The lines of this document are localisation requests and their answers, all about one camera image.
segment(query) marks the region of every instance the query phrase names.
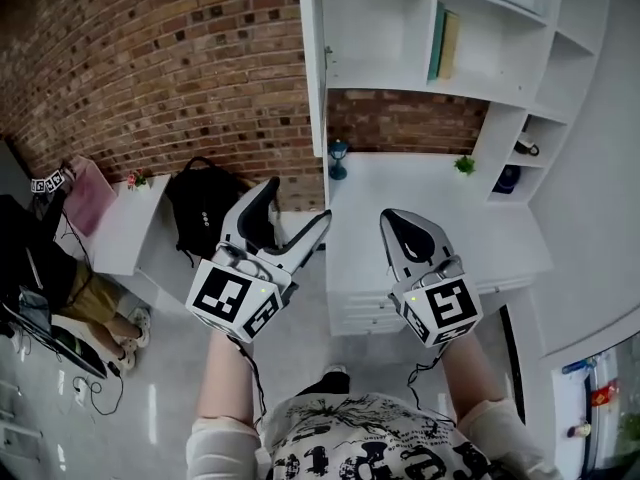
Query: person in black shirt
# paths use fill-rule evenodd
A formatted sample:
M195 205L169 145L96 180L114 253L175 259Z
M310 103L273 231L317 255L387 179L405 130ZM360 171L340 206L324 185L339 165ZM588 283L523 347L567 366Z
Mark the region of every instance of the person in black shirt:
M21 287L44 296L52 314L86 323L123 369L130 370L135 349L149 342L149 313L136 308L133 323L118 314L121 289L55 242L65 198L64 190L58 190L40 221L13 197L0 195L0 300L17 309ZM126 339L119 344L114 336Z

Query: khaki shorts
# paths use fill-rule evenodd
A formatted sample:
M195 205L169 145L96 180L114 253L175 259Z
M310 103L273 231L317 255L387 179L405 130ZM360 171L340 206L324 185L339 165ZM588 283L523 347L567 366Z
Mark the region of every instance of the khaki shorts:
M76 278L69 295L70 301L74 297L76 300L72 306L62 309L60 314L80 322L104 324L116 315L118 301L122 296L121 289L99 274L93 274L83 290L82 287L88 278L89 269L83 262L78 262Z

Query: graphic t-shirt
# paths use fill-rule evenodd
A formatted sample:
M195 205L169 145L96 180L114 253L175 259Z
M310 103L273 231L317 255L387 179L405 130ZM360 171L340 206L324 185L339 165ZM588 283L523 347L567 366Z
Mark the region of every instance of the graphic t-shirt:
M489 479L489 461L435 412L377 395L303 395L267 425L273 478Z
M309 394L280 404L258 434L199 419L187 443L189 480L562 480L511 400L482 402L462 421L379 394Z

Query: white marker cube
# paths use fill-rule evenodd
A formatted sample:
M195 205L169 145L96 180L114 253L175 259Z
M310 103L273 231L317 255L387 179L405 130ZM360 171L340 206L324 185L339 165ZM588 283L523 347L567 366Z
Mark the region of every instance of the white marker cube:
M202 260L187 309L204 323L250 343L282 309L278 287L212 261Z
M406 292L400 315L425 346L434 347L470 332L482 308L474 285L462 275Z

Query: cabinet door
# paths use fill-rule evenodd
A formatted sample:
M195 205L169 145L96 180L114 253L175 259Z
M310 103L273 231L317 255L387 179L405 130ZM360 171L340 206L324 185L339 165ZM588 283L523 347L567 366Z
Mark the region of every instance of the cabinet door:
M322 0L300 0L304 59L307 67L309 115L313 153L322 156L325 142L325 111L327 96L327 64L325 60Z

